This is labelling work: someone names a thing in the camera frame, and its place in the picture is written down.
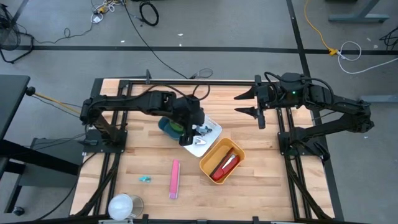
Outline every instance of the clear cup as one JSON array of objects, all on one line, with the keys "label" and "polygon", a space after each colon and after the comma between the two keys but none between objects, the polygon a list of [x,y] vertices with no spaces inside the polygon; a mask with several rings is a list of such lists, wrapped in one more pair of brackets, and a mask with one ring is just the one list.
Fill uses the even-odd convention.
[{"label": "clear cup", "polygon": [[109,216],[121,221],[125,219],[133,219],[141,215],[144,209],[144,202],[136,195],[119,194],[112,198],[109,203]]}]

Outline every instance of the concrete floor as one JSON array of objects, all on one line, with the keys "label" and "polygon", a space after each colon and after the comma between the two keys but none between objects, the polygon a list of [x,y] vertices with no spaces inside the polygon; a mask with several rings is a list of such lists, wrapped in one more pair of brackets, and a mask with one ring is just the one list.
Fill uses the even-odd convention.
[{"label": "concrete floor", "polygon": [[[14,14],[22,0],[2,0]],[[293,2],[306,49],[323,49],[319,36],[303,16],[304,0]],[[308,16],[322,30],[326,42],[334,48],[352,40],[363,49],[384,50],[378,38],[397,26],[398,2],[381,1],[372,11],[391,16],[383,24],[335,24],[327,21],[331,13],[353,12],[357,4],[312,1]],[[160,13],[157,27],[138,25],[148,44],[155,46],[281,47],[296,48],[294,33],[285,1],[272,0],[167,0],[154,1]],[[18,19],[39,40],[62,37],[65,27],[79,34],[90,27],[90,1],[29,1]],[[129,4],[138,14],[138,4]],[[63,40],[57,45],[143,46],[131,27],[126,12],[116,7],[93,30],[83,36]],[[21,51],[6,52],[8,57]],[[170,66],[190,76],[201,68],[212,68],[214,79],[251,80],[255,74],[270,71],[302,72],[298,54],[250,52],[159,52]],[[362,70],[393,59],[394,56],[365,55],[355,63],[343,63],[350,71]],[[396,94],[398,62],[359,75],[340,70],[336,57],[307,55],[312,77],[322,78],[335,94],[350,98],[361,95]],[[15,65],[0,62],[0,73],[29,75],[30,85],[58,100],[81,104],[89,97],[93,80],[99,77],[125,77],[145,74],[150,69],[154,78],[178,78],[150,52],[37,50]],[[366,223],[394,223],[398,209],[398,140],[394,136],[398,106],[371,106],[376,126],[365,134],[338,133],[327,137],[335,178],[345,220]],[[324,122],[336,118],[329,116]],[[64,138],[83,132],[79,120],[61,113],[36,99],[25,97],[9,128],[6,139],[30,144],[32,138]],[[6,174],[0,182],[0,198],[7,198],[16,177]],[[47,213],[61,201],[69,189],[24,187],[17,201],[26,214],[15,217],[0,214],[0,222],[33,220]],[[65,217],[72,202],[70,197],[49,217]],[[6,200],[0,200],[0,211]]]}]

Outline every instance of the pink marker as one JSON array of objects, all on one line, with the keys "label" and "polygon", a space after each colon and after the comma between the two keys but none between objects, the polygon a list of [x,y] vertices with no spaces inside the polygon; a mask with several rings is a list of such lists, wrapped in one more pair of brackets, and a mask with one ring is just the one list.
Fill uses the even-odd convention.
[{"label": "pink marker", "polygon": [[171,199],[177,199],[178,183],[180,182],[180,161],[173,159],[172,176],[170,179],[170,193]]}]

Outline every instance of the orange plastic bin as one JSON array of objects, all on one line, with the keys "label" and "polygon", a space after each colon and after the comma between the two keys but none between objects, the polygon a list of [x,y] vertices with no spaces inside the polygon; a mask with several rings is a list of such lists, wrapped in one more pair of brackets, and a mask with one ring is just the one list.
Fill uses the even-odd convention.
[{"label": "orange plastic bin", "polygon": [[[216,166],[221,162],[227,152],[233,148],[233,154],[239,156],[239,162],[236,166],[223,178],[218,181],[214,181],[210,174],[216,168]],[[215,184],[223,184],[229,175],[234,172],[235,168],[240,165],[244,160],[245,154],[243,149],[241,149],[235,142],[228,138],[221,139],[200,161],[200,169],[206,174],[208,178]]]}]

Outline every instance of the wooden table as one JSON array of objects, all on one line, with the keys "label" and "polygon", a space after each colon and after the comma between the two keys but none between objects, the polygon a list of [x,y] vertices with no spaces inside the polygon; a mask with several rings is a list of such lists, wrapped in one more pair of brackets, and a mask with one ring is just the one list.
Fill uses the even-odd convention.
[{"label": "wooden table", "polygon": [[[101,94],[116,95],[118,83],[117,79],[104,79]],[[138,95],[149,87],[134,84],[132,94]],[[189,94],[194,85],[174,87]],[[266,129],[263,130],[258,129],[257,121],[252,117],[234,110],[256,105],[254,100],[233,100],[248,89],[249,86],[211,86],[209,97],[201,101],[205,113],[223,128],[219,139],[232,139],[246,153],[246,159],[223,185],[212,184],[199,168],[200,158],[180,147],[157,127],[160,117],[133,111],[127,117],[128,137],[121,156],[115,195],[140,196],[145,203],[143,213],[149,214],[151,219],[252,220],[253,216],[258,216],[260,220],[293,220],[286,168],[277,140],[276,110],[264,112]],[[156,87],[155,90],[170,91],[167,87]],[[206,91],[206,86],[201,86],[196,95],[203,96]],[[300,108],[292,113],[296,126],[312,125],[309,110]],[[112,112],[103,114],[110,122]],[[95,155],[82,168],[71,214],[79,211],[97,188],[103,156]],[[169,199],[173,159],[181,162],[176,200]],[[321,160],[316,156],[302,156],[302,165],[308,191],[325,213],[333,217]],[[139,177],[143,175],[151,176],[152,182],[140,182]],[[296,192],[303,217],[301,195],[298,190]],[[105,201],[106,196],[100,213],[104,213]]]}]

